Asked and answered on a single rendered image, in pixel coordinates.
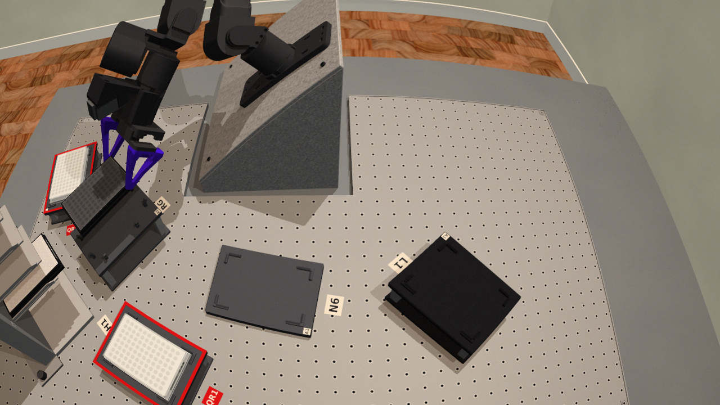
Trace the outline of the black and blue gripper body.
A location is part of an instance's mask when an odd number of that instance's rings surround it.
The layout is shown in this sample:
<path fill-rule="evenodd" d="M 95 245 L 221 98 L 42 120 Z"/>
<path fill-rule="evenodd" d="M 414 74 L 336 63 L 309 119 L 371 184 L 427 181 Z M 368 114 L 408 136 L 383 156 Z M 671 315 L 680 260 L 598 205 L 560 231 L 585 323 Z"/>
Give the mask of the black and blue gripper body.
<path fill-rule="evenodd" d="M 136 151 L 155 153 L 155 150 L 157 148 L 155 148 L 152 143 L 140 142 L 139 140 L 142 139 L 144 136 L 153 135 L 154 140 L 162 141 L 165 135 L 165 131 L 154 123 L 155 114 L 159 109 L 160 102 L 162 101 L 162 99 L 164 99 L 165 91 L 161 92 L 154 90 L 154 94 L 159 94 L 159 99 L 157 99 L 157 102 L 155 103 L 154 110 L 152 111 L 151 117 L 149 118 L 146 126 L 131 125 L 128 123 L 128 121 L 126 121 L 126 119 L 119 115 L 118 112 L 114 112 L 113 114 L 111 114 L 111 118 L 115 122 L 119 122 L 118 126 L 116 127 L 116 131 L 124 138 L 124 140 L 129 143 L 129 146 Z"/>

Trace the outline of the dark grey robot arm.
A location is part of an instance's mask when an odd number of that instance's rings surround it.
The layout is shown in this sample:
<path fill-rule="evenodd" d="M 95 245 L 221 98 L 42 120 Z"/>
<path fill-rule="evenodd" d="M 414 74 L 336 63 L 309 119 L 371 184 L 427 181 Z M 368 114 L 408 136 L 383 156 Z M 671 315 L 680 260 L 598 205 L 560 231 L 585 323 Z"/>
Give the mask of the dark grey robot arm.
<path fill-rule="evenodd" d="M 165 0 L 157 31 L 126 21 L 118 23 L 100 67 L 129 78 L 94 73 L 87 92 L 88 113 L 93 120 L 118 112 L 131 125 L 147 125 L 159 99 L 153 92 L 168 89 L 180 63 L 175 50 L 199 28 L 205 5 L 204 0 Z M 245 82 L 240 102 L 244 108 L 324 51 L 331 44 L 332 29 L 324 21 L 295 43 L 286 44 L 266 26 L 254 26 L 255 16 L 250 16 L 250 11 L 250 0 L 214 0 L 203 40 L 203 50 L 212 61 L 241 55 L 258 70 Z M 139 67 L 137 80 L 150 91 L 130 79 Z"/>

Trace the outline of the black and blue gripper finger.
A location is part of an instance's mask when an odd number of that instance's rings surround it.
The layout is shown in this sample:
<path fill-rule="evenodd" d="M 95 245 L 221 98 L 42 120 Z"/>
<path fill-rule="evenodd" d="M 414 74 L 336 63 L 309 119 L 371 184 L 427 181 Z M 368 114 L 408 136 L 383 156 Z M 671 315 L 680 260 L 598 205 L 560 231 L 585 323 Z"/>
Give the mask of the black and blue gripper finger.
<path fill-rule="evenodd" d="M 146 174 L 151 167 L 155 165 L 161 158 L 163 158 L 164 152 L 157 148 L 154 152 L 136 151 L 128 145 L 128 158 L 126 164 L 126 175 L 125 175 L 125 189 L 132 190 L 137 182 L 139 182 L 144 174 Z M 137 172 L 133 178 L 134 165 L 138 158 L 147 158 L 146 162 L 142 164 L 141 169 Z"/>
<path fill-rule="evenodd" d="M 102 138 L 102 144 L 103 144 L 103 162 L 105 162 L 106 159 L 115 158 L 116 152 L 118 152 L 118 149 L 123 145 L 124 139 L 121 135 L 118 135 L 116 137 L 115 145 L 111 149 L 111 152 L 109 154 L 109 135 L 110 130 L 116 130 L 116 127 L 118 126 L 119 122 L 115 122 L 111 117 L 105 117 L 101 119 L 101 138 Z"/>

